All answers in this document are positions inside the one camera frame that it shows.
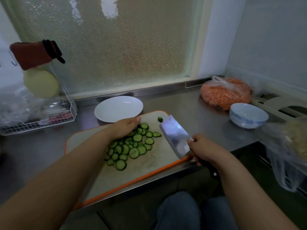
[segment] stainless steel countertop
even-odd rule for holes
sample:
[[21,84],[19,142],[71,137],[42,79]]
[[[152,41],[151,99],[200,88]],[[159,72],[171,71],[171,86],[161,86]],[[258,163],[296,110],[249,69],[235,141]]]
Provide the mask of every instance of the stainless steel countertop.
[[[189,134],[201,132],[229,151],[257,141],[253,130],[234,125],[229,119],[228,112],[206,104],[200,97],[199,88],[140,96],[138,98],[144,104],[142,113],[162,110],[172,114]],[[62,157],[66,140],[72,134],[105,124],[94,116],[95,107],[90,105],[78,108],[75,122],[4,138],[0,157],[0,204],[24,187],[35,175]],[[179,165],[125,190],[173,174],[192,164],[187,162]]]

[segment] bag of carrots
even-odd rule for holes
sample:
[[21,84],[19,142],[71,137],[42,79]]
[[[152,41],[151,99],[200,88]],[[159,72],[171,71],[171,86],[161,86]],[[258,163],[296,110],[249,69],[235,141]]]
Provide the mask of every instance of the bag of carrots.
[[201,87],[201,96],[210,105],[229,110],[237,102],[250,103],[251,91],[248,84],[233,77],[213,76]]

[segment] forearm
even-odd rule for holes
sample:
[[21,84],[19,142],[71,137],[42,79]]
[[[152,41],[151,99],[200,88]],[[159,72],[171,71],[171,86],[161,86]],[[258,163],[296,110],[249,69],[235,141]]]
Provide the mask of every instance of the forearm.
[[235,156],[229,152],[220,155],[213,165],[240,229],[298,229]]
[[91,136],[38,175],[0,209],[2,229],[57,229],[61,226],[110,140]]

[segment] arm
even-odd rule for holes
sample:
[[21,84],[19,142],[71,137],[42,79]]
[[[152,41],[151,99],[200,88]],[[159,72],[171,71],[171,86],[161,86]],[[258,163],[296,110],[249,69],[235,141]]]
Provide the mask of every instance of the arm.
[[129,134],[139,122],[139,117],[120,120],[56,161],[1,207],[1,229],[59,229],[108,144]]
[[239,229],[298,230],[234,155],[201,134],[193,139],[189,147],[217,168]]

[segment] cleaver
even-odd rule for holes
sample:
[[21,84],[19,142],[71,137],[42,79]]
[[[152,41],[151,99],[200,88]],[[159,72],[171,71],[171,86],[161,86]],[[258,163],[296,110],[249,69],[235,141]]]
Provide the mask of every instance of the cleaver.
[[[172,115],[168,116],[167,119],[164,119],[159,127],[179,159],[182,159],[189,152],[195,155],[187,143],[187,139],[193,139]],[[201,158],[198,158],[198,161],[209,169],[211,178],[218,181],[220,180],[220,175],[218,174],[217,169],[210,162]]]

